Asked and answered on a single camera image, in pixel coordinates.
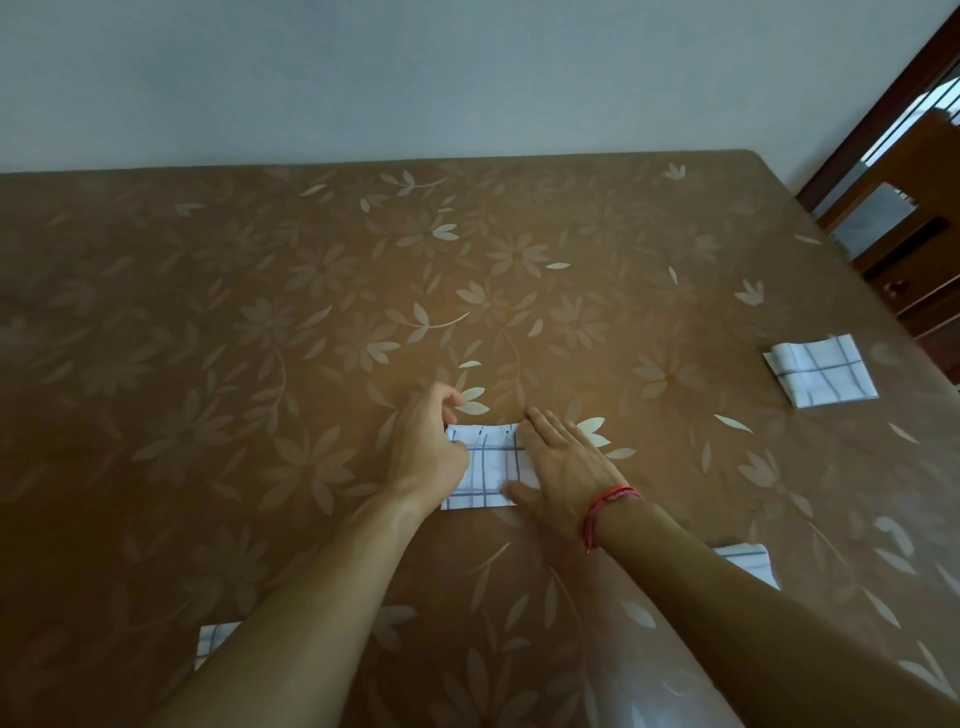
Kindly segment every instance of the wooden furniture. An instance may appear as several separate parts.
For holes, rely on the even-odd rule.
[[[828,232],[881,184],[909,196],[916,208],[853,261],[853,268],[960,381],[960,330],[945,339],[960,316],[960,129],[939,109],[928,111],[820,218]],[[956,351],[947,355],[945,352]]]

